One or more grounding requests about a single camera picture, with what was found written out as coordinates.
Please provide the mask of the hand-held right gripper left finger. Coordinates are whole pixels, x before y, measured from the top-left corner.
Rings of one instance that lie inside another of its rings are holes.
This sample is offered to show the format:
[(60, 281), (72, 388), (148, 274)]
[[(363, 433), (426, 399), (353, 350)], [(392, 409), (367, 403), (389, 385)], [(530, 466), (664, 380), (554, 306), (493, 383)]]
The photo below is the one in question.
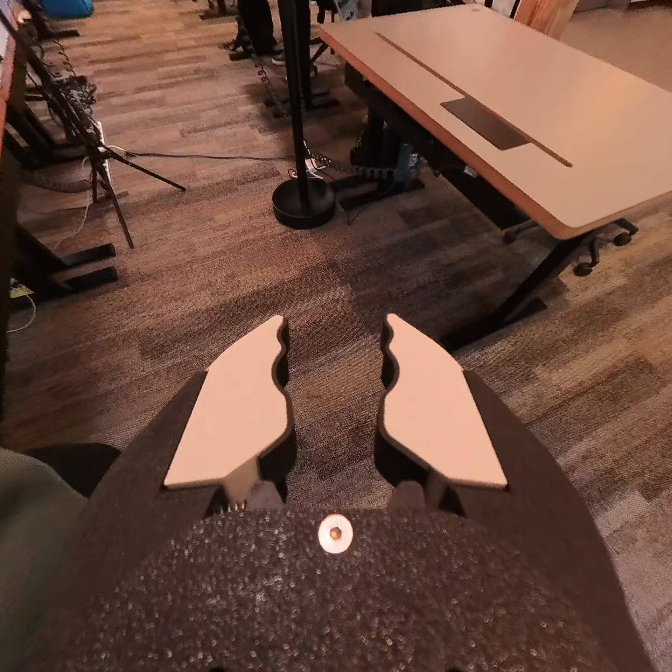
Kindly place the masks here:
[(288, 320), (275, 315), (227, 348), (207, 369), (172, 461), (168, 490), (215, 486), (241, 505), (262, 481), (281, 484), (298, 448), (286, 391)]

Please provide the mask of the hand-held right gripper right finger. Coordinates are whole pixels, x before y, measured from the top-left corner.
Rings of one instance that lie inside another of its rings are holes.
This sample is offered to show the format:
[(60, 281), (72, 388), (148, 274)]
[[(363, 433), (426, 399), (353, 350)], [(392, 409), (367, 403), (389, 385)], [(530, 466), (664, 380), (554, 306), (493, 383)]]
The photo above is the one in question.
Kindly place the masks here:
[(428, 504), (463, 509), (459, 492), (507, 495), (509, 482), (461, 365), (399, 315), (385, 315), (375, 467), (418, 484)]

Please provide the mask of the black pole round base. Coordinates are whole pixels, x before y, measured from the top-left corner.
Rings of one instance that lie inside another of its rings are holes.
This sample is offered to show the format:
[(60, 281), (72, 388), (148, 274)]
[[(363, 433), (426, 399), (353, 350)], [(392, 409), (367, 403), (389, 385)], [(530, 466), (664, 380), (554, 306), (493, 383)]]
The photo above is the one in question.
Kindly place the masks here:
[(335, 192), (324, 180), (311, 180), (306, 167), (302, 121), (301, 80), (294, 1), (279, 1), (285, 70), (288, 81), (292, 143), (296, 177), (283, 181), (273, 192), (277, 221), (290, 229), (315, 229), (335, 215)]

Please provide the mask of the brown wooden desk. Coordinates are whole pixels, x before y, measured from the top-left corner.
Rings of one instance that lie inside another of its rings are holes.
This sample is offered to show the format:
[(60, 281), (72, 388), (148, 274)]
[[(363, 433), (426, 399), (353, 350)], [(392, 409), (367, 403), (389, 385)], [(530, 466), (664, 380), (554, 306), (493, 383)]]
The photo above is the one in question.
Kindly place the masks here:
[(540, 292), (597, 236), (671, 201), (671, 93), (478, 4), (324, 24), (347, 86), (507, 241), (557, 240), (458, 351), (546, 305)]

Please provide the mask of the black desk leg frame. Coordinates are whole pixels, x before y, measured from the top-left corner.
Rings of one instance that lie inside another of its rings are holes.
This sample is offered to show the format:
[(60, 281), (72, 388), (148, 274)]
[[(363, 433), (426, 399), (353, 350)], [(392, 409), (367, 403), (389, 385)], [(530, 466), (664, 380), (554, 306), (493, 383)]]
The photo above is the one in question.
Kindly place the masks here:
[(32, 291), (38, 303), (57, 300), (93, 290), (118, 279), (113, 265), (75, 275), (97, 262), (116, 256), (112, 243), (59, 256), (23, 226), (1, 224), (1, 303), (10, 298), (11, 281), (19, 281)]

